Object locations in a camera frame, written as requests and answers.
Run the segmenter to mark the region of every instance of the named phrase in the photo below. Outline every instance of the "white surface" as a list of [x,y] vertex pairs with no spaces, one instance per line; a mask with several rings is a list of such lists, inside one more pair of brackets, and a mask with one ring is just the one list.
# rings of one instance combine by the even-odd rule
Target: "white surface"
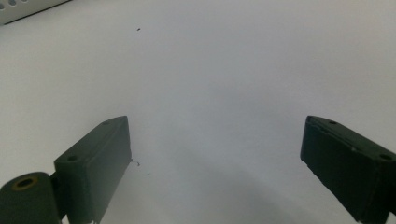
[[396,151],[395,5],[80,0],[0,27],[0,184],[127,115],[141,166],[104,224],[355,223],[300,161],[304,119]]

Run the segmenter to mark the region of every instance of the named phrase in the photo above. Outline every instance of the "screw hole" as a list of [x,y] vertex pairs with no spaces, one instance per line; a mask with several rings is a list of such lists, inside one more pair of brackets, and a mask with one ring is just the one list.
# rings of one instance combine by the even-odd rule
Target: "screw hole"
[[12,186],[12,189],[13,190],[29,189],[30,187],[35,185],[35,183],[37,183],[37,181],[38,181],[37,176],[28,176],[28,177],[25,177],[25,178],[20,179],[19,181],[17,181]]
[[361,149],[360,149],[360,148],[357,148],[357,147],[352,147],[351,150],[352,150],[352,151],[361,151]]
[[381,155],[379,155],[379,157],[380,157],[382,160],[385,160],[385,161],[391,161],[391,160],[392,160],[392,157],[390,157],[390,156],[388,156],[388,155],[385,155],[385,154],[381,154]]
[[76,161],[77,160],[77,156],[69,156],[67,158],[68,161]]
[[15,7],[17,5],[17,2],[15,0],[8,0],[8,3],[12,7]]

